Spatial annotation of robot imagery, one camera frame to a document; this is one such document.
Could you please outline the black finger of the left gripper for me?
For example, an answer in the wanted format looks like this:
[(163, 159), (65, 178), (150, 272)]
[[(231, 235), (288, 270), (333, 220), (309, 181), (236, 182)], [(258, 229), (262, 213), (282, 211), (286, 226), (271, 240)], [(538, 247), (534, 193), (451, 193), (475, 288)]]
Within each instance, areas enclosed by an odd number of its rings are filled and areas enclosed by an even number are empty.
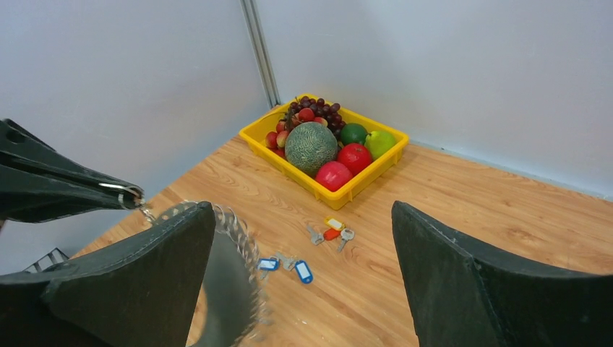
[(59, 154), (11, 119), (1, 120), (1, 168), (74, 184), (99, 184), (101, 175)]
[(144, 202), (136, 184), (87, 168), (1, 166), (1, 219), (45, 223), (95, 210), (134, 210)]

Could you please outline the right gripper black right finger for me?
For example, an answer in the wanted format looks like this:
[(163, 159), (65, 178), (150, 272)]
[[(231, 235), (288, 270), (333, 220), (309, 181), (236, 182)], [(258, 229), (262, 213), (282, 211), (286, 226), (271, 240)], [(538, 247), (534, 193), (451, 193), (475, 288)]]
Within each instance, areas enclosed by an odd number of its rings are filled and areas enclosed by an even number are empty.
[(414, 206), (391, 210), (421, 346), (610, 346), (612, 277), (521, 257)]

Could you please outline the blue tag key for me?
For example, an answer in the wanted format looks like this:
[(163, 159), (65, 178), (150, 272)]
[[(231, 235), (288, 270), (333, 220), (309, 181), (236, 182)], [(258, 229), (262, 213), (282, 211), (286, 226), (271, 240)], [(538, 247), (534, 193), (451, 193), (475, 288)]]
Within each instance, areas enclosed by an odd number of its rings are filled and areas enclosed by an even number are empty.
[(276, 252), (275, 256), (281, 261), (282, 268), (287, 271), (294, 270), (303, 284), (310, 284), (314, 280), (314, 276), (310, 267), (304, 260), (297, 260), (293, 257), (286, 257), (280, 252)]
[(276, 271), (279, 267), (280, 260), (278, 258), (261, 258), (257, 266), (258, 270), (260, 271), (260, 280), (266, 279), (270, 272)]

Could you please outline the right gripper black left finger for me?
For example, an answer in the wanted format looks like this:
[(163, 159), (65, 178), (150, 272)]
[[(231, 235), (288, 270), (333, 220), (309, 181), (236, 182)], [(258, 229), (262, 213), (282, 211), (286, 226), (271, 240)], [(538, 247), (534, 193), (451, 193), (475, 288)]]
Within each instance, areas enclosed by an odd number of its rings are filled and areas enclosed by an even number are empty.
[(41, 273), (1, 277), (3, 346), (185, 346), (215, 234), (209, 202)]

